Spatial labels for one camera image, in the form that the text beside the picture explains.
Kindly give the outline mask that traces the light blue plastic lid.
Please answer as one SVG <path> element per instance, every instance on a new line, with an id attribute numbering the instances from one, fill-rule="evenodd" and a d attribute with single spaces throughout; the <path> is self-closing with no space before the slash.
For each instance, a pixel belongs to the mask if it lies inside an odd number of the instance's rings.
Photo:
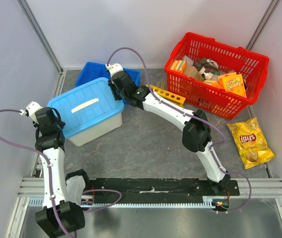
<path id="1" fill-rule="evenodd" d="M 75 87 L 54 97 L 47 103 L 56 108 L 65 122 L 66 139 L 122 113 L 125 105 L 116 101 L 104 77 Z"/>

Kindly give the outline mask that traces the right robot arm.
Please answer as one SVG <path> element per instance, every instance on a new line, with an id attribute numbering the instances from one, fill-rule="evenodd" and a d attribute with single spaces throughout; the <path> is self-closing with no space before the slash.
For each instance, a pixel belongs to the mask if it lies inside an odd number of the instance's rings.
<path id="1" fill-rule="evenodd" d="M 211 126 L 202 110 L 187 110 L 163 99 L 146 85 L 136 86 L 124 70 L 110 75 L 108 85 L 115 100 L 125 100 L 130 106 L 154 113 L 178 127 L 182 131 L 183 146 L 196 153 L 203 164 L 210 191 L 215 195 L 227 191 L 230 175 L 212 147 Z"/>

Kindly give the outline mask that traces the yellow Lays chips bag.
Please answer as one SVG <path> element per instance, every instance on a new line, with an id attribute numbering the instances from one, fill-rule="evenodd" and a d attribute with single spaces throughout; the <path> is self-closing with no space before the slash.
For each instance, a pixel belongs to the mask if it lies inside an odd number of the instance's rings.
<path id="1" fill-rule="evenodd" d="M 245 169 L 264 164 L 275 157 L 257 118 L 227 124 Z"/>

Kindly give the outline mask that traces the white plastic tub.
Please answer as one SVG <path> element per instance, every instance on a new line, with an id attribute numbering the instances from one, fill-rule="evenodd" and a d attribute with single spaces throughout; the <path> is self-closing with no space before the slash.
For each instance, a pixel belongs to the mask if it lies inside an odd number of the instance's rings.
<path id="1" fill-rule="evenodd" d="M 98 137 L 105 135 L 122 125 L 122 114 L 119 113 L 93 127 L 70 137 L 68 140 L 75 146 L 82 146 Z"/>

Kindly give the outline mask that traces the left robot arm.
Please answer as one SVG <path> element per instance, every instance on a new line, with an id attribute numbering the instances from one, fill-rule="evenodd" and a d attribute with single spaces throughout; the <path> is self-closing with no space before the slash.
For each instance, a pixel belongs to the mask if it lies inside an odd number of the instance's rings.
<path id="1" fill-rule="evenodd" d="M 40 151 L 44 175 L 43 209 L 35 214 L 37 224 L 51 238 L 74 233 L 84 228 L 81 208 L 82 195 L 91 191 L 91 182 L 83 170 L 65 174 L 65 123 L 59 112 L 50 107 L 38 109 L 35 114 L 36 150 Z"/>

